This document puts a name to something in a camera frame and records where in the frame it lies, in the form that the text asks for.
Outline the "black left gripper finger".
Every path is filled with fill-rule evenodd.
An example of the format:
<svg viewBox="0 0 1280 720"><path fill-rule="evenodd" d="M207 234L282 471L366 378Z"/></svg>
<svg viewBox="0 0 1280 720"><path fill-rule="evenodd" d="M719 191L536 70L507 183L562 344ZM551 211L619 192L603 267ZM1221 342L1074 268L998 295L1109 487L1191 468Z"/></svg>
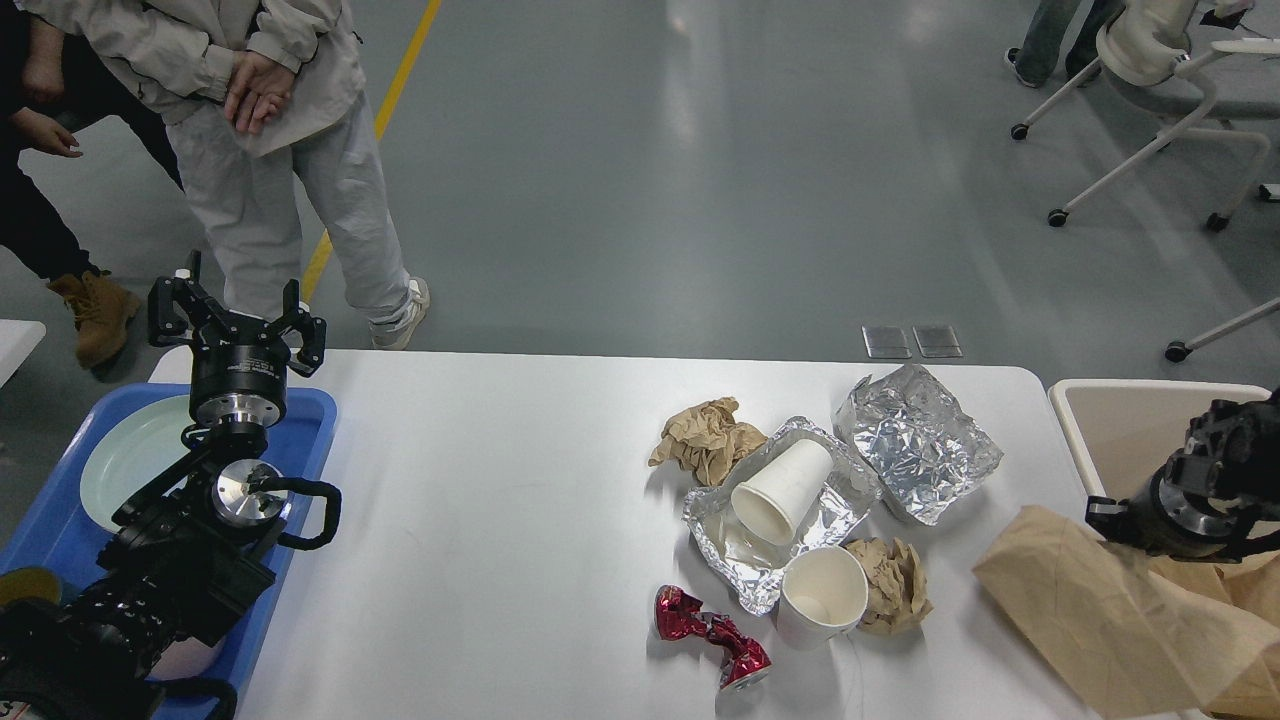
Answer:
<svg viewBox="0 0 1280 720"><path fill-rule="evenodd" d="M234 322L201 284L202 254L189 252L184 266L157 277L148 292L148 343L214 346L234 340Z"/></svg>
<svg viewBox="0 0 1280 720"><path fill-rule="evenodd" d="M296 374L310 378L324 363L326 348L326 322L312 316L300 297L300 282L289 279L282 293L282 315L264 327L264 340L269 347L282 346L287 351L285 364ZM301 338L297 351L289 351L285 337L296 333Z"/></svg>

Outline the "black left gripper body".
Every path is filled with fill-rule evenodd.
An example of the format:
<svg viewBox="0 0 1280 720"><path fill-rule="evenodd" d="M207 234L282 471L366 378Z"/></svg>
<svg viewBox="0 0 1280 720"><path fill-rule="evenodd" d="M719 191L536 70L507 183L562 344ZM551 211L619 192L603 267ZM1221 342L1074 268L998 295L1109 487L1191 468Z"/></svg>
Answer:
<svg viewBox="0 0 1280 720"><path fill-rule="evenodd" d="M233 345L195 343L189 415L201 427L246 414L273 427L287 414L287 363L291 348L282 340Z"/></svg>

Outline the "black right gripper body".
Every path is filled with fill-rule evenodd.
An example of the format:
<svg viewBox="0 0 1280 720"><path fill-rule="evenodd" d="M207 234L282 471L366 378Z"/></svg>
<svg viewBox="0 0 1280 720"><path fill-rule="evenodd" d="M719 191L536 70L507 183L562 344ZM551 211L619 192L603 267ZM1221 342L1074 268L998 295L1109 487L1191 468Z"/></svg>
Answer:
<svg viewBox="0 0 1280 720"><path fill-rule="evenodd" d="M1242 562L1279 548L1277 498L1198 495L1155 473L1130 498L1091 496L1085 523L1105 539L1185 562Z"/></svg>

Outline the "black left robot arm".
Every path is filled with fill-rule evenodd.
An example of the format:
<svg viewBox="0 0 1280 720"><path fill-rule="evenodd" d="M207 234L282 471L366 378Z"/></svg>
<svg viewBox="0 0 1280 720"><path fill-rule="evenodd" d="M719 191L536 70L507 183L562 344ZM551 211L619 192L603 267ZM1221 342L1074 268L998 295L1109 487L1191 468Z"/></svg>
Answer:
<svg viewBox="0 0 1280 720"><path fill-rule="evenodd" d="M177 641L216 644L275 583L275 547L317 550L340 523L342 495L262 460L287 414L288 372L312 375L325 322L283 290L268 322L224 309L198 282L200 255L148 295L148 341L189 346L191 424L183 456L128 496L97 556L104 577L65 605L3 609L3 698L46 719L148 719L169 694L210 696L229 719L237 694L214 679L151 682Z"/></svg>

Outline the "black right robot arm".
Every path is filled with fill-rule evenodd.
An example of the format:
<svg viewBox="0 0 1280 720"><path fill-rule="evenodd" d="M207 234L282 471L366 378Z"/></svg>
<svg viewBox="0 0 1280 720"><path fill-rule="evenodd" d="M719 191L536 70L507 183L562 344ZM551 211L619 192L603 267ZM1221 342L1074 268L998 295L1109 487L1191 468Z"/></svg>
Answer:
<svg viewBox="0 0 1280 720"><path fill-rule="evenodd" d="M1092 495L1085 523L1105 539L1187 562L1240 562L1279 547L1277 393L1216 398L1184 442L1124 500Z"/></svg>

